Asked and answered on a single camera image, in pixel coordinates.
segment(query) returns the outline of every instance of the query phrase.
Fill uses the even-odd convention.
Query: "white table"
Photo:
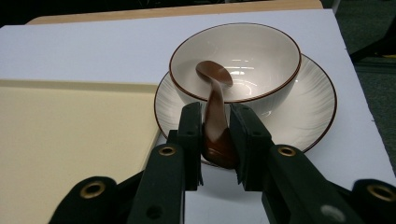
[[[347,189],[361,178],[396,185],[331,10],[4,27],[0,78],[159,83],[173,50],[184,39],[214,25],[240,21],[286,32],[331,78],[338,96],[337,114],[329,132],[306,153],[324,176]],[[203,176],[205,185],[186,193],[186,223],[268,222],[260,193],[244,192],[236,185],[234,172],[203,165]]]

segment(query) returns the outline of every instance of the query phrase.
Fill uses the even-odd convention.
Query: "brown spoon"
[[[233,80],[223,66],[211,61],[198,63],[195,70],[200,77],[211,83],[212,88],[205,109],[205,148],[202,154],[207,161],[223,168],[234,169],[239,158],[228,128],[221,87],[232,86]]]

